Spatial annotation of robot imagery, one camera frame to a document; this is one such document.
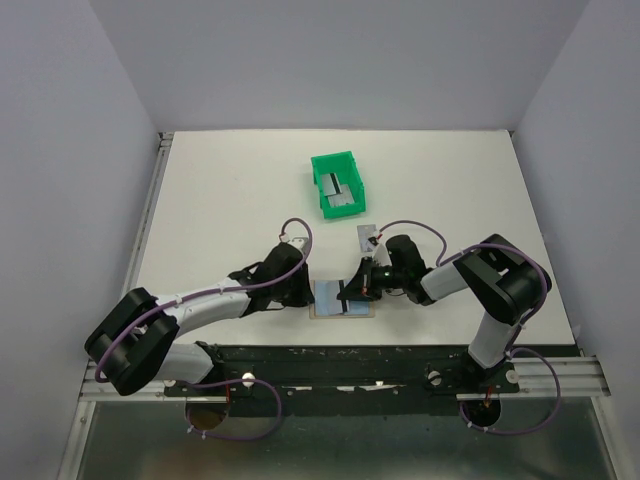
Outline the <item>green plastic bin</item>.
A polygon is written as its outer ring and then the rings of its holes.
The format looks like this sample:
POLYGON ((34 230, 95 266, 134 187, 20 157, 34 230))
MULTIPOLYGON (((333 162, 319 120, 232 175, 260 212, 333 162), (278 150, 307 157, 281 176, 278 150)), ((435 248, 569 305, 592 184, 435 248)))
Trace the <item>green plastic bin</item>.
POLYGON ((351 151, 311 158, 323 217, 328 220, 366 211, 365 186, 351 151))

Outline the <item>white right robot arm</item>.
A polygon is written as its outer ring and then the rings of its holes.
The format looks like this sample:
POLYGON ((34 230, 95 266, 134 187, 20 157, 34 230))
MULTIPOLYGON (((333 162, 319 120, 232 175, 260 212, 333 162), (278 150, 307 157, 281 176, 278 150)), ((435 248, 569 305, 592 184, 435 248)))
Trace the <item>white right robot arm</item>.
POLYGON ((460 367, 460 379, 471 391, 485 390, 496 380, 495 367, 507 358, 522 325, 544 303, 552 287, 548 273, 499 234, 435 268, 426 266, 407 235, 390 238, 386 249, 390 263, 362 258, 337 299, 371 302, 379 300, 384 290, 400 290, 413 303, 427 306, 470 290, 484 314, 467 349, 470 361, 460 367))

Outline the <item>aluminium frame rail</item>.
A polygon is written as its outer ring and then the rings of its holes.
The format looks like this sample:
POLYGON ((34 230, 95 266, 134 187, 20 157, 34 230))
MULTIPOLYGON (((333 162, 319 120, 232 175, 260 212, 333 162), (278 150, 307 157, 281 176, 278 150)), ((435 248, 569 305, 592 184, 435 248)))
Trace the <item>aluminium frame rail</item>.
MULTIPOLYGON (((595 357, 551 357, 547 359, 560 385, 562 398, 610 396, 611 392, 599 361, 595 357)), ((555 378, 538 358, 515 358, 507 362, 479 390, 457 391, 458 400, 480 400, 491 388, 490 397, 499 400, 554 399, 555 378)))

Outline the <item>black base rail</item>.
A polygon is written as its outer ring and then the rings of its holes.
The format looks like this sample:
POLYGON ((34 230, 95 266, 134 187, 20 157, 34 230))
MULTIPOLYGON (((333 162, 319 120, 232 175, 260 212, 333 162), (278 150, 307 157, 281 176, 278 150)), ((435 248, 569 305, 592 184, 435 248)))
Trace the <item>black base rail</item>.
POLYGON ((104 375, 122 395, 153 381, 168 397, 227 394, 230 413, 265 417, 452 415, 457 398, 519 390, 512 363, 488 371, 460 346, 224 346, 174 344, 166 356, 119 354, 104 375))

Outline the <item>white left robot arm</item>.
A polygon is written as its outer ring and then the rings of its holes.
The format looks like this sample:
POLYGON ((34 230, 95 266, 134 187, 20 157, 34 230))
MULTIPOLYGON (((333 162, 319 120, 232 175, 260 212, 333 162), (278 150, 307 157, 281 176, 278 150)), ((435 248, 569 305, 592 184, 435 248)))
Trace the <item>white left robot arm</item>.
POLYGON ((94 378, 127 396, 148 383, 176 381, 201 395, 222 380, 222 359, 205 342, 177 338, 222 320, 267 312, 276 306, 303 308, 314 302, 306 259, 310 241, 278 243, 261 262, 235 271, 203 291, 154 296, 129 291, 89 335, 84 349, 96 364, 94 378))

